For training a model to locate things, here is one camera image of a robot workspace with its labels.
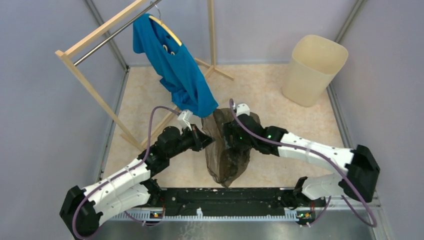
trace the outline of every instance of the wooden frame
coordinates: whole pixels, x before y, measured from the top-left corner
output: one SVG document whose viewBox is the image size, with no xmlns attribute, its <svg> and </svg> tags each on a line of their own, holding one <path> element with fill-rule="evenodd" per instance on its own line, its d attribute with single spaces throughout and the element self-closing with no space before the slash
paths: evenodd
<svg viewBox="0 0 424 240">
<path fill-rule="evenodd" d="M 141 152 L 146 149 L 148 138 L 146 137 L 141 143 L 137 141 L 137 139 L 131 134 L 128 128 L 124 125 L 124 123 L 118 118 L 118 116 L 114 113 L 114 111 L 108 106 L 108 104 L 103 100 L 103 98 L 99 95 L 99 93 L 94 89 L 94 87 L 82 74 L 82 72 L 74 65 L 71 58 L 74 57 L 76 54 L 78 54 L 81 50 L 86 48 L 88 45 L 93 43 L 95 40 L 100 38 L 104 33 L 106 33 L 115 25 L 117 25 L 122 19 L 126 18 L 131 13 L 136 11 L 141 5 L 148 2 L 149 0 L 135 0 L 129 6 L 124 8 L 118 14 L 116 14 L 111 19 L 106 21 L 104 24 L 99 26 L 96 30 L 94 30 L 92 33 L 90 33 L 86 37 L 84 37 L 82 40 L 77 42 L 75 45 L 70 47 L 65 52 L 61 50 L 57 50 L 55 52 L 56 55 L 60 58 L 60 60 L 62 60 L 65 66 L 70 70 L 70 72 L 79 80 L 79 82 L 85 87 L 85 89 L 87 89 L 87 91 L 91 94 L 91 96 L 100 104 L 100 106 L 106 111 L 106 113 L 122 129 L 123 134 L 121 134 L 121 137 L 123 137 L 126 141 L 128 141 L 131 145 L 133 145 L 135 148 L 137 148 Z M 215 71 L 231 80 L 234 80 L 234 77 L 230 76 L 229 74 L 217 68 L 216 52 L 215 52 L 216 47 L 215 47 L 214 1 L 207 0 L 207 5 L 208 5 L 208 16 L 209 16 L 211 64 L 197 58 L 195 58 L 195 61 L 197 62 L 197 64 L 208 68 L 208 70 L 204 74 L 205 79 L 207 79 Z M 172 109 L 178 110 L 178 107 L 174 104 Z M 155 139 L 162 132 L 162 129 L 173 119 L 173 117 L 174 117 L 174 114 L 172 112 L 169 112 L 162 119 L 162 121 L 160 121 L 159 124 L 156 125 L 154 129 L 151 131 L 151 137 Z"/>
</svg>

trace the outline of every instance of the mesh bag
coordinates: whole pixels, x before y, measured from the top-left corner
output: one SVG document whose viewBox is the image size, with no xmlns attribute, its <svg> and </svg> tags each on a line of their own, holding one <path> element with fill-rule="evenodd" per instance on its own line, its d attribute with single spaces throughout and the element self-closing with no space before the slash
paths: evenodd
<svg viewBox="0 0 424 240">
<path fill-rule="evenodd" d="M 213 114 L 201 119 L 202 130 L 215 141 L 206 147 L 206 164 L 213 180 L 228 188 L 248 167 L 252 148 L 226 149 L 223 124 L 231 122 L 234 117 L 230 108 L 216 109 Z M 261 123 L 259 116 L 251 112 L 255 122 Z"/>
</svg>

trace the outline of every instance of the beige trash can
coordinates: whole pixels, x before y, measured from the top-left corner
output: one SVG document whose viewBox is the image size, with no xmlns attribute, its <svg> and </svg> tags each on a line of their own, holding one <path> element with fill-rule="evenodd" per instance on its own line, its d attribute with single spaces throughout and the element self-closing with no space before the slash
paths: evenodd
<svg viewBox="0 0 424 240">
<path fill-rule="evenodd" d="M 348 50 L 342 45 L 317 35 L 305 36 L 291 54 L 282 94 L 301 106 L 314 105 L 347 59 Z"/>
</svg>

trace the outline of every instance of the beige floor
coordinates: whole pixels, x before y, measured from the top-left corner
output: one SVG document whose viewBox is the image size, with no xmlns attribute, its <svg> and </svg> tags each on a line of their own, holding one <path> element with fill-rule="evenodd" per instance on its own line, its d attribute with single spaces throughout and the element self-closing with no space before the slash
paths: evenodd
<svg viewBox="0 0 424 240">
<path fill-rule="evenodd" d="M 316 105 L 308 108 L 291 102 L 281 94 L 287 65 L 222 65 L 220 68 L 236 77 L 232 82 L 213 73 L 208 79 L 220 108 L 227 108 L 229 98 L 233 98 L 236 103 L 248 104 L 250 110 L 259 115 L 264 127 L 274 125 L 315 142 L 343 146 L 327 92 Z M 152 108 L 157 105 L 172 106 L 171 95 L 159 80 L 160 76 L 152 67 L 130 69 L 119 118 L 139 142 L 147 135 Z M 166 110 L 156 112 L 154 124 L 163 118 Z M 194 116 L 192 123 L 202 127 L 198 117 Z M 175 119 L 170 125 L 180 127 Z M 120 137 L 121 133 L 122 130 L 116 127 L 103 177 L 120 170 L 139 154 Z M 231 187 L 292 187 L 300 177 L 327 173 L 327 170 L 300 160 L 262 155 L 252 150 L 247 170 Z M 170 166 L 155 178 L 161 187 L 221 187 L 207 171 L 205 153 L 190 150 L 171 159 Z"/>
</svg>

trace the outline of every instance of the metal hook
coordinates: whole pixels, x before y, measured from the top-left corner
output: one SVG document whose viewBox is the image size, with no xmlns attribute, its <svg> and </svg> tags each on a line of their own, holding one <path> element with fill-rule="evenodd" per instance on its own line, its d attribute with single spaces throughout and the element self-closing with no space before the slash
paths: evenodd
<svg viewBox="0 0 424 240">
<path fill-rule="evenodd" d="M 161 19 L 161 11 L 159 10 L 158 5 L 154 4 L 154 6 L 156 7 L 157 11 L 159 12 L 159 21 L 160 23 L 162 23 L 162 19 Z"/>
</svg>

